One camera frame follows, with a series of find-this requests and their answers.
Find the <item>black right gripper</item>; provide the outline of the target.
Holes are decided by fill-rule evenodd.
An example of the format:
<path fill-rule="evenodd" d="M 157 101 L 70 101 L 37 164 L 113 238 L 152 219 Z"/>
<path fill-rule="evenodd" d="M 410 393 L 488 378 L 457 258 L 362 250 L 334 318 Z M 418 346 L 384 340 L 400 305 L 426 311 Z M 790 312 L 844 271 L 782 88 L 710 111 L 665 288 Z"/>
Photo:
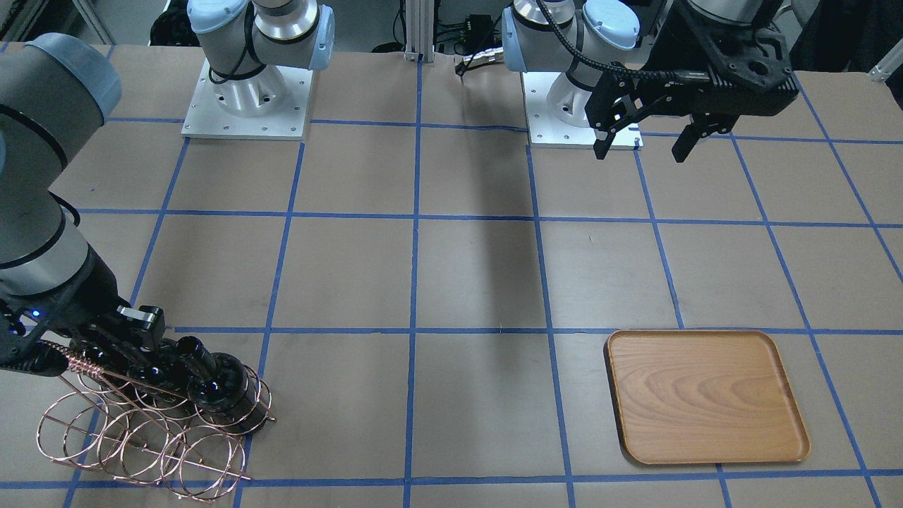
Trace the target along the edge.
<path fill-rule="evenodd" d="M 114 351 L 158 350 L 164 338 L 161 308 L 132 308 L 117 292 L 116 277 L 93 248 L 81 269 L 57 289 L 31 296 L 2 294 L 2 369 L 64 372 L 68 360 L 41 340 L 45 332 L 77 345 Z"/>

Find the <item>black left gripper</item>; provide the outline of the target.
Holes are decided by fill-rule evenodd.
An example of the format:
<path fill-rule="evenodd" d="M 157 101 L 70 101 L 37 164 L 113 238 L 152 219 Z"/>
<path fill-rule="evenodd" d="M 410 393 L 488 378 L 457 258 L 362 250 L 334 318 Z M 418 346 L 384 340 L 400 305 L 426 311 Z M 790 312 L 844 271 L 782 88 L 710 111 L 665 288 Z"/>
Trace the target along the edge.
<path fill-rule="evenodd" d="M 672 147 L 684 163 L 712 134 L 742 116 L 770 118 L 798 96 L 786 38 L 774 25 L 780 1 L 618 1 L 652 46 L 638 70 L 599 60 L 588 101 L 593 153 L 604 160 L 622 130 L 649 116 L 688 118 Z"/>

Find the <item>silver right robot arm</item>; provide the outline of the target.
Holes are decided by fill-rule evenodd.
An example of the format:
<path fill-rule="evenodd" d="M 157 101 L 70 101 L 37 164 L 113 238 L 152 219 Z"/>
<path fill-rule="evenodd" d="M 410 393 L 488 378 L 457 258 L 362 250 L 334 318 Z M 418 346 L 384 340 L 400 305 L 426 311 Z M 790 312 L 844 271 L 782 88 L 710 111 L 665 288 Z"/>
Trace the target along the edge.
<path fill-rule="evenodd" d="M 2 367 L 62 374 L 68 360 L 45 332 L 132 355 L 159 348 L 160 308 L 132 308 L 116 277 L 49 187 L 121 97 L 104 55 L 45 33 L 2 55 Z"/>

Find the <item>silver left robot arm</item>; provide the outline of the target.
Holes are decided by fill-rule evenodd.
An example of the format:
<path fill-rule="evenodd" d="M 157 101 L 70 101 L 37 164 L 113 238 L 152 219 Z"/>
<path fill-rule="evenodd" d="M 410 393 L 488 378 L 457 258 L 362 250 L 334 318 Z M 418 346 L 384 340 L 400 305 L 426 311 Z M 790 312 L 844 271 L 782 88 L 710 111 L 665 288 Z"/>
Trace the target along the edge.
<path fill-rule="evenodd" d="M 778 1 L 515 1 L 501 16 L 509 70 L 556 75 L 550 105 L 590 129 L 606 158 L 649 116 L 689 119 L 677 163 L 742 116 L 770 118 L 799 96 Z"/>

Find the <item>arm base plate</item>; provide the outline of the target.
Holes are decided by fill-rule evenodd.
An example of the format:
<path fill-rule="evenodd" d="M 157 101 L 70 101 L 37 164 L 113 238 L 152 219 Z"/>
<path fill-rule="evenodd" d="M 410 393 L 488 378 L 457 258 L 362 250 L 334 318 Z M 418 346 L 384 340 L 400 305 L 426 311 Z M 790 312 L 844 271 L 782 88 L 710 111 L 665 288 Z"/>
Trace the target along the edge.
<path fill-rule="evenodd" d="M 585 113 L 590 91 L 575 86 L 562 72 L 523 72 L 521 81 L 532 147 L 593 148 L 596 130 Z"/>
<path fill-rule="evenodd" d="M 215 84 L 204 62 L 181 129 L 192 139 L 303 141 L 314 72 L 268 66 L 246 80 Z"/>

